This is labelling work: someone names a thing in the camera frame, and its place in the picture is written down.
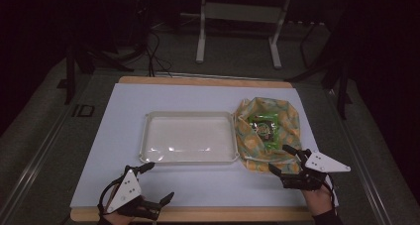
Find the person's left hand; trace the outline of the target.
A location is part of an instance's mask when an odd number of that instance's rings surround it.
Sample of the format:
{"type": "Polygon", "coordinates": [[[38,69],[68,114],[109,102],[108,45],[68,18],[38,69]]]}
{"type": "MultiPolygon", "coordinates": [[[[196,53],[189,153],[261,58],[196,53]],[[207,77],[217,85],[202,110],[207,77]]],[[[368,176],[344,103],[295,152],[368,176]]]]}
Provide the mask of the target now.
{"type": "Polygon", "coordinates": [[[135,219],[134,214],[138,211],[144,210],[144,207],[130,205],[127,206],[125,210],[130,212],[130,214],[124,215],[115,211],[101,215],[97,225],[130,225],[130,223],[135,219]]]}

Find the person's right hand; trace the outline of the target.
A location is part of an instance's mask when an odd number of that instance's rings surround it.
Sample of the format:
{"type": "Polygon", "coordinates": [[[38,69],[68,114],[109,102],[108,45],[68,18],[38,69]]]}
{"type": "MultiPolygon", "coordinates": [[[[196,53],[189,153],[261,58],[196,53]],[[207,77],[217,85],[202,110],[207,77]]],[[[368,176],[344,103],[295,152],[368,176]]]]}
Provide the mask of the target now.
{"type": "Polygon", "coordinates": [[[325,185],[317,190],[302,190],[302,194],[313,216],[321,215],[334,208],[331,192],[325,185]]]}

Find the white metal stand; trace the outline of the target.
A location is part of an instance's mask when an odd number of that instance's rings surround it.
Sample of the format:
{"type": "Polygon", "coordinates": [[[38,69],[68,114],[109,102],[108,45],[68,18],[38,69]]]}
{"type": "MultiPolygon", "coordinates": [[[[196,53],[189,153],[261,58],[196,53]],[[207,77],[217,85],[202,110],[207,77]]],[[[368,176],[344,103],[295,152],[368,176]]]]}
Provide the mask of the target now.
{"type": "Polygon", "coordinates": [[[272,24],[275,25],[275,29],[267,38],[272,66],[275,69],[282,69],[277,42],[285,23],[290,2],[291,0],[282,0],[279,7],[269,7],[200,0],[199,35],[195,61],[203,63],[205,59],[206,22],[208,20],[223,20],[241,24],[272,24]]]}

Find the green snack packet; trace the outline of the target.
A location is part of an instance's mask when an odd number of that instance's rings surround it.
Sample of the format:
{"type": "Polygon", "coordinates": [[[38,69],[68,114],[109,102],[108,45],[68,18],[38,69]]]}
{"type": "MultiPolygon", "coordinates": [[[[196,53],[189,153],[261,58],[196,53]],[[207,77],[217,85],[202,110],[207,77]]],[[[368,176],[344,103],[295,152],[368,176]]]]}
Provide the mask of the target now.
{"type": "Polygon", "coordinates": [[[267,150],[277,150],[279,148],[279,124],[275,113],[252,115],[249,124],[267,150]]]}

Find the white table mat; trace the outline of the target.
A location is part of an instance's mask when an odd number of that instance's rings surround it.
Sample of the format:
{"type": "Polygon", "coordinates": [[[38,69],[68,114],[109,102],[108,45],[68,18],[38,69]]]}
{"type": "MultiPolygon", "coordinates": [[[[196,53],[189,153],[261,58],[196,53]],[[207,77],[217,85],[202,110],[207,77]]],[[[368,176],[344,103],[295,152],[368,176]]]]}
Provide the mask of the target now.
{"type": "MultiPolygon", "coordinates": [[[[317,143],[295,89],[123,84],[114,86],[70,206],[95,206],[103,189],[126,165],[140,163],[145,116],[152,111],[234,112],[246,98],[289,101],[298,111],[301,142],[317,143]]],[[[140,176],[143,195],[159,201],[168,193],[171,207],[303,206],[300,191],[284,189],[271,173],[253,172],[242,163],[228,165],[157,165],[140,176]]]]}

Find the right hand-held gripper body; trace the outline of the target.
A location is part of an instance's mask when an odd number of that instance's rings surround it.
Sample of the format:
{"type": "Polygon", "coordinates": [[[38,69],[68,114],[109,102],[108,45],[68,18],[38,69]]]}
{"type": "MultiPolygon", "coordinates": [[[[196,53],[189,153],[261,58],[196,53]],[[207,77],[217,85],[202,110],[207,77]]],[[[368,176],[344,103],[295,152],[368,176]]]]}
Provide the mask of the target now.
{"type": "Polygon", "coordinates": [[[318,151],[311,152],[307,161],[300,161],[298,174],[282,173],[280,179],[284,188],[300,190],[317,190],[331,172],[349,172],[350,166],[346,166],[329,156],[318,151]]]}

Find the yellow patterned cloth bag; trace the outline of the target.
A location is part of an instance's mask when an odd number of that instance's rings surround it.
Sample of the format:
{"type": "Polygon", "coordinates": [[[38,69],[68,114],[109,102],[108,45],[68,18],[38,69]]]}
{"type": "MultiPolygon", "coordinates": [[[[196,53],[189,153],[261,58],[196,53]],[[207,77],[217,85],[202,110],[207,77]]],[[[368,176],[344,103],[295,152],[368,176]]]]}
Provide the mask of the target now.
{"type": "Polygon", "coordinates": [[[297,158],[282,147],[301,149],[297,110],[286,100],[244,99],[234,113],[238,152],[246,169],[269,172],[273,165],[285,173],[298,173],[297,158]]]}

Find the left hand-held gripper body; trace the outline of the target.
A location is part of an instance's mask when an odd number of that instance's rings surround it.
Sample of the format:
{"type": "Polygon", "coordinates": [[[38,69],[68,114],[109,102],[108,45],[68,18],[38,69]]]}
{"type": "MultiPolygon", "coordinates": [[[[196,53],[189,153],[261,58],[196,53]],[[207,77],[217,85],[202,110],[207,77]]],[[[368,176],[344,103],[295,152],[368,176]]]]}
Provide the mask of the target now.
{"type": "Polygon", "coordinates": [[[116,185],[110,202],[105,206],[106,215],[116,212],[128,217],[146,218],[157,221],[162,205],[144,200],[137,175],[144,173],[144,169],[126,168],[125,173],[110,183],[116,185]]]}

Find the white plastic tray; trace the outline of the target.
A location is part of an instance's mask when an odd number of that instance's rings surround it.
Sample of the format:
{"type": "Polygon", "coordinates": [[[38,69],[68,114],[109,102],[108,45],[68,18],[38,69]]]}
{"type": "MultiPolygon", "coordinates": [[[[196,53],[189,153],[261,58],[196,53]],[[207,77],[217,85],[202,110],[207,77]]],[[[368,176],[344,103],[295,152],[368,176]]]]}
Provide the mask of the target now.
{"type": "Polygon", "coordinates": [[[239,157],[229,112],[154,111],[146,116],[139,159],[157,164],[230,164],[239,157]]]}

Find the black tripod stand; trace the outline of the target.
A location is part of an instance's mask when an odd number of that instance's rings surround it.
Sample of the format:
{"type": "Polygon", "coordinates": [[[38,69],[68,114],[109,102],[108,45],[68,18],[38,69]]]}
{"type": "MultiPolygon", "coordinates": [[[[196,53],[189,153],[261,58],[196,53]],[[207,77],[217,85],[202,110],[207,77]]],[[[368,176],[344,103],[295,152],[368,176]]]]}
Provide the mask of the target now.
{"type": "Polygon", "coordinates": [[[349,68],[354,54],[354,43],[349,36],[351,29],[338,24],[322,52],[314,59],[311,67],[303,73],[286,78],[287,82],[298,82],[317,72],[325,70],[321,80],[324,89],[332,90],[339,83],[337,96],[337,111],[342,119],[346,120],[346,103],[348,102],[349,68]]]}
{"type": "Polygon", "coordinates": [[[75,95],[75,66],[78,65],[84,73],[92,74],[95,70],[92,58],[94,56],[105,61],[108,65],[121,71],[132,72],[131,68],[119,64],[115,59],[106,56],[93,46],[82,41],[71,29],[68,23],[59,24],[59,31],[62,40],[66,45],[65,49],[65,70],[66,78],[63,79],[58,87],[66,90],[65,104],[68,105],[75,95]]]}

